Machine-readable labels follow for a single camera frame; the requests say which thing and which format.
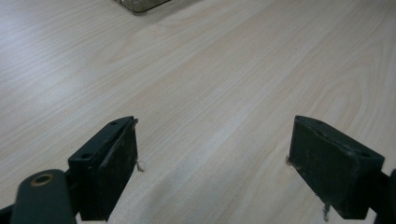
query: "light wood tabletop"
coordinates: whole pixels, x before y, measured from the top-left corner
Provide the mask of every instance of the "light wood tabletop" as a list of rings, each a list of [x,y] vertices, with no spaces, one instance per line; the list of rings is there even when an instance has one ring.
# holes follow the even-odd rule
[[[0,207],[133,115],[146,172],[109,223],[326,223],[285,163],[293,119],[396,168],[396,1],[1,1],[0,95]]]

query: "wooden table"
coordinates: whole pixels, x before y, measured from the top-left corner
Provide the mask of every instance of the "wooden table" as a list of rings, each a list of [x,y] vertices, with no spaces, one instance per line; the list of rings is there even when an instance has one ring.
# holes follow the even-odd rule
[[[293,118],[396,168],[396,2],[179,0],[136,17],[110,0],[2,1],[0,94],[1,207],[134,115],[147,171],[109,223],[325,223],[285,164]]]

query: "wood grain surface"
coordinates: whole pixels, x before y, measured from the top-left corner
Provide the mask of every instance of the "wood grain surface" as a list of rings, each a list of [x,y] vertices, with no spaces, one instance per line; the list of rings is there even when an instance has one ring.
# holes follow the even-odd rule
[[[0,96],[1,207],[134,115],[147,171],[109,223],[325,223],[285,163],[293,118],[396,168],[396,1],[178,0],[140,17],[110,0],[1,1]]]

